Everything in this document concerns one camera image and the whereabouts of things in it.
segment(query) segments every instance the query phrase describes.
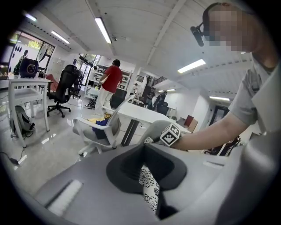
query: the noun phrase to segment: patterned fabric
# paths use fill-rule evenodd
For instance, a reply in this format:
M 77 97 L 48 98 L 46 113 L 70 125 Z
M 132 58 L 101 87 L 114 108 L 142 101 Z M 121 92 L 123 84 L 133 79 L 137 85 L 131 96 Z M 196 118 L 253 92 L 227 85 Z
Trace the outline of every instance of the patterned fabric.
M 145 165 L 141 169 L 139 183 L 144 187 L 144 200 L 150 209 L 156 213 L 159 199 L 159 184 Z

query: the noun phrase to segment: man in red shirt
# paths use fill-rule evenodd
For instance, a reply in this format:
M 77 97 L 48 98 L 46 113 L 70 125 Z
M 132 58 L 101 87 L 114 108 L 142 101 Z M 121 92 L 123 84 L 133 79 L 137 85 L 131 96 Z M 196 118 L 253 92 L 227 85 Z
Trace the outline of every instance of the man in red shirt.
M 115 93 L 118 84 L 122 80 L 122 71 L 120 70 L 119 66 L 120 61 L 118 59 L 115 59 L 112 65 L 104 72 L 104 74 L 100 78 L 100 83 L 102 83 L 102 85 L 97 97 L 94 112 L 94 114 L 96 114 L 97 116 L 103 116 L 103 106 L 111 109 L 109 100 Z

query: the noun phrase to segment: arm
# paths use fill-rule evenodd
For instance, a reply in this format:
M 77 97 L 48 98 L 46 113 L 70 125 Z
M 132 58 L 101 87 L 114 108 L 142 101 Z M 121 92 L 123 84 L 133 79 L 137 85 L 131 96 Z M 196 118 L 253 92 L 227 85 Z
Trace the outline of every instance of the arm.
M 172 148 L 179 150 L 211 149 L 233 140 L 248 126 L 229 112 L 223 119 L 206 129 L 181 137 L 172 145 Z

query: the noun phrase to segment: red shirt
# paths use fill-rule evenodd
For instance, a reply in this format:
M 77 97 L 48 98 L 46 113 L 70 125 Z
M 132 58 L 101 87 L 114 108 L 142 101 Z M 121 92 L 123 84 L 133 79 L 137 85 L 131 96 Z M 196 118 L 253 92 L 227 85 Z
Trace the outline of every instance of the red shirt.
M 111 65 L 105 71 L 105 74 L 108 74 L 109 76 L 102 84 L 102 87 L 111 93 L 115 93 L 117 85 L 122 80 L 122 71 L 119 69 L 119 67 Z

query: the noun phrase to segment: white office chair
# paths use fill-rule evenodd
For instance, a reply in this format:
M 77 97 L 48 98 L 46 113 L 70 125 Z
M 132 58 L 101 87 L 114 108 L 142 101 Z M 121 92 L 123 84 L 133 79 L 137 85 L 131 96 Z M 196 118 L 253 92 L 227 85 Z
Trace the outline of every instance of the white office chair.
M 118 106 L 118 108 L 113 112 L 112 116 L 109 118 L 106 126 L 97 125 L 82 117 L 77 117 L 72 120 L 74 124 L 74 127 L 72 129 L 73 132 L 75 134 L 80 135 L 86 144 L 84 148 L 79 150 L 79 155 L 84 156 L 84 153 L 89 153 L 89 151 L 91 152 L 95 150 L 95 148 L 97 148 L 98 153 L 101 154 L 102 146 L 109 149 L 116 148 L 116 138 L 121 128 L 121 122 L 117 112 L 125 102 L 128 102 L 133 97 L 134 95 L 129 96 Z M 103 130 L 105 132 L 106 138 L 98 139 L 95 132 L 93 131 L 93 127 L 99 130 Z

